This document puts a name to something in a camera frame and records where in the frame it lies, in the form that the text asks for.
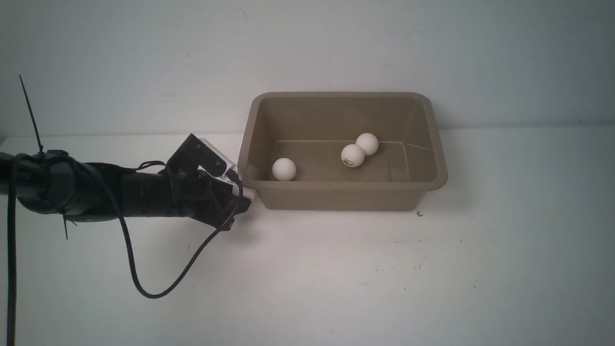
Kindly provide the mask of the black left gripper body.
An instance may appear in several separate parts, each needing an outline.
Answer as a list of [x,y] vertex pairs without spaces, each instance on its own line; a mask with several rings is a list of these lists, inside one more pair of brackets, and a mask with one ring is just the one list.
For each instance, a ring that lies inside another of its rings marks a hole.
[[233,182],[213,179],[204,171],[191,176],[167,168],[166,175],[178,217],[189,217],[204,224],[211,224],[213,219],[235,217],[236,209],[231,210]]

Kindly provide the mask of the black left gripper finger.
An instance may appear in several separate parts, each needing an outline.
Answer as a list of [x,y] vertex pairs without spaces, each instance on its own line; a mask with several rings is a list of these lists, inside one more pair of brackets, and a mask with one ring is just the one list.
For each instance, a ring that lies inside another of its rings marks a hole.
[[240,192],[239,186],[233,183],[233,188],[232,188],[233,197],[231,199],[231,204],[232,204],[231,210],[236,209],[236,214],[243,214],[250,208],[252,204],[252,200],[249,200],[243,197],[243,195],[239,197],[239,192]]
[[228,232],[233,227],[234,216],[213,219],[211,226],[215,228],[216,232]]

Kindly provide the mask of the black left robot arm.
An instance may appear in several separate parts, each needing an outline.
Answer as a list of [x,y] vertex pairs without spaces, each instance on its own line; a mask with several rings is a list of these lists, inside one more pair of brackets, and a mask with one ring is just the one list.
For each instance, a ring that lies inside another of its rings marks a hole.
[[61,214],[72,222],[123,217],[187,217],[228,231],[235,214],[252,199],[237,186],[215,179],[202,164],[176,152],[167,162],[147,161],[137,169],[81,163],[66,151],[50,150],[20,161],[17,200],[38,214]]

